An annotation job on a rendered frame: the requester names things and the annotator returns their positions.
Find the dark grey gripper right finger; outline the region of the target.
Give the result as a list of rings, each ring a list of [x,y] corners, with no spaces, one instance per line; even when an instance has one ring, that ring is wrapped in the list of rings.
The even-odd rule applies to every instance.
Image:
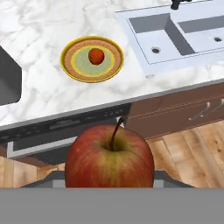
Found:
[[[168,175],[166,171],[155,171],[154,172],[154,188],[185,188],[190,187],[186,183],[178,181]]]

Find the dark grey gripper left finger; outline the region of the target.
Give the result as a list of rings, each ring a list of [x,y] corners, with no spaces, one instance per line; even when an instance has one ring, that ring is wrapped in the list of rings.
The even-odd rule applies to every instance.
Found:
[[[25,185],[25,188],[29,187],[39,187],[39,188],[64,188],[65,180],[64,180],[64,172],[63,171],[52,171],[45,178],[38,180],[36,182]]]

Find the large red apple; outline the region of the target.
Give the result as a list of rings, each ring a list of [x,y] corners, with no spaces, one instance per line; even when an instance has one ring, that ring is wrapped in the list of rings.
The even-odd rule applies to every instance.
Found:
[[[152,187],[150,146],[137,133],[115,125],[94,126],[73,142],[65,165],[67,187]]]

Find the dark grey blender base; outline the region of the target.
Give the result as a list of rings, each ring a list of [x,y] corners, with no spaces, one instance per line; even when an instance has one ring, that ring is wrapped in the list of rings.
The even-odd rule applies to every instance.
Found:
[[[0,106],[18,102],[22,94],[22,68],[0,46]]]

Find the yellow rimmed brown plate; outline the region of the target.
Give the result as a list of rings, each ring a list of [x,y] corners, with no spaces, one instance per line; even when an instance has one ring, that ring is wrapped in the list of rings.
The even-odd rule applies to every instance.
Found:
[[[67,44],[59,61],[71,78],[95,83],[115,76],[123,67],[124,56],[121,47],[111,39],[86,36]]]

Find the black dishwasher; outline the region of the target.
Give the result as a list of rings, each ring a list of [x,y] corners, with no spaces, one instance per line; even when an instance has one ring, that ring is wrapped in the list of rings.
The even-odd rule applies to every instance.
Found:
[[[130,104],[127,103],[1,130],[0,156],[37,167],[62,164],[79,134],[93,126],[116,125],[117,118],[129,112]]]

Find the brown cupboard door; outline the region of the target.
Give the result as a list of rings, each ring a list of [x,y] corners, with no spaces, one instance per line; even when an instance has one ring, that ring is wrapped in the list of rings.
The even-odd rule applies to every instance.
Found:
[[[224,105],[213,113],[224,98],[224,83],[165,96],[136,101],[131,104],[125,127],[144,138],[159,137],[173,132],[187,130],[224,119]],[[210,102],[211,106],[203,116],[189,121]]]

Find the small red apple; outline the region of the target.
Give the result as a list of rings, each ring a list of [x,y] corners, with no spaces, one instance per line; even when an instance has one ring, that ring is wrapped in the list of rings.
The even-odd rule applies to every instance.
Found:
[[[104,52],[99,48],[93,48],[88,52],[88,59],[93,65],[100,65],[104,61]]]

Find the white double sink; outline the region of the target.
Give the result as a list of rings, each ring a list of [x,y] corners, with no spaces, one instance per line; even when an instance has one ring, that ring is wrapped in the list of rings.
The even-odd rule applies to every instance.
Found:
[[[147,75],[224,60],[224,0],[121,10],[116,17]]]

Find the black tap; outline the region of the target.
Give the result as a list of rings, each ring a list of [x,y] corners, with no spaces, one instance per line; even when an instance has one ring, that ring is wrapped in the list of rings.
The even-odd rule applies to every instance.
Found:
[[[171,0],[171,9],[176,11],[182,2],[191,2],[192,0]]]

